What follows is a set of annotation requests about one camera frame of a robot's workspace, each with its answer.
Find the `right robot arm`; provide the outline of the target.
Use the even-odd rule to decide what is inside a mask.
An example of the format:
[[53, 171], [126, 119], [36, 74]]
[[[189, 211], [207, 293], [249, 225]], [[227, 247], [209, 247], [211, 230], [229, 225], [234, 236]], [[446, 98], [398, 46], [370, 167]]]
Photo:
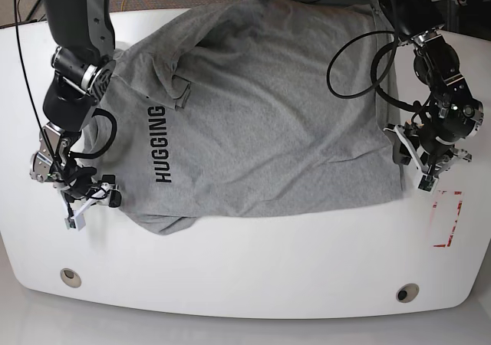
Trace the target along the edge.
[[[121, 194], [113, 175], [95, 180], [97, 170], [78, 160], [103, 156], [117, 134], [117, 121], [101, 109], [114, 72], [115, 34], [109, 0], [43, 0], [57, 48], [51, 59], [54, 78], [44, 98], [48, 123], [40, 129], [40, 148], [31, 161], [31, 178], [59, 192], [68, 228], [81, 228], [84, 212], [96, 204], [117, 208]], [[92, 153], [72, 151], [95, 117], [110, 122], [106, 143]]]

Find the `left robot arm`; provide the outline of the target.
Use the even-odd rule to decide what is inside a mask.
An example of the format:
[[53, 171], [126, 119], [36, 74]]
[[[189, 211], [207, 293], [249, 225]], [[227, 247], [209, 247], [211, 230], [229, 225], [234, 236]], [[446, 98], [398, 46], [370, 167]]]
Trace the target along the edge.
[[[455, 144], [473, 136], [483, 124], [483, 104], [476, 100], [460, 73], [460, 60], [439, 30], [444, 20], [431, 0], [373, 0], [394, 30], [394, 42], [377, 52], [371, 65], [371, 80], [377, 94], [390, 105], [411, 112], [420, 122], [387, 125], [395, 134], [394, 161], [414, 163], [423, 182], [438, 180], [456, 161], [472, 156]], [[420, 103], [404, 103], [384, 92], [377, 77], [385, 54], [394, 54], [401, 44], [414, 46], [414, 71], [430, 89]]]

